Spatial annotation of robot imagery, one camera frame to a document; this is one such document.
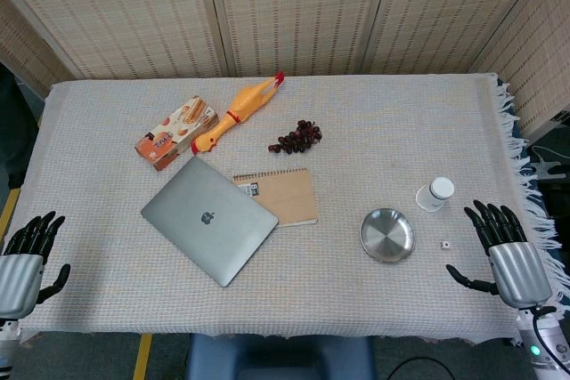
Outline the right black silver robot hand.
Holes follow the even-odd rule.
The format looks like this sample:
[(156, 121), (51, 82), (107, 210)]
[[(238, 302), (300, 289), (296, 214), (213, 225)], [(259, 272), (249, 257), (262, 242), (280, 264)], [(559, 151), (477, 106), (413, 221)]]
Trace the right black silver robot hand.
[(517, 215), (507, 206), (475, 200), (464, 212), (471, 221), (491, 267), (494, 281), (469, 279), (454, 266), (446, 270), (465, 288), (497, 295), (509, 307), (524, 310), (543, 306), (552, 289), (537, 249)]

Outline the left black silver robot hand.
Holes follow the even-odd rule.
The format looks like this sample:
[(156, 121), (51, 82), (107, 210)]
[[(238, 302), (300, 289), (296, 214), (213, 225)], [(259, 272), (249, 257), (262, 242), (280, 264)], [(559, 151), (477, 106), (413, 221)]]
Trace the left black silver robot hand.
[(35, 308), (59, 294), (71, 267), (65, 263), (52, 285), (42, 286), (45, 266), (65, 217), (54, 211), (36, 216), (17, 230), (1, 253), (1, 323), (26, 318)]

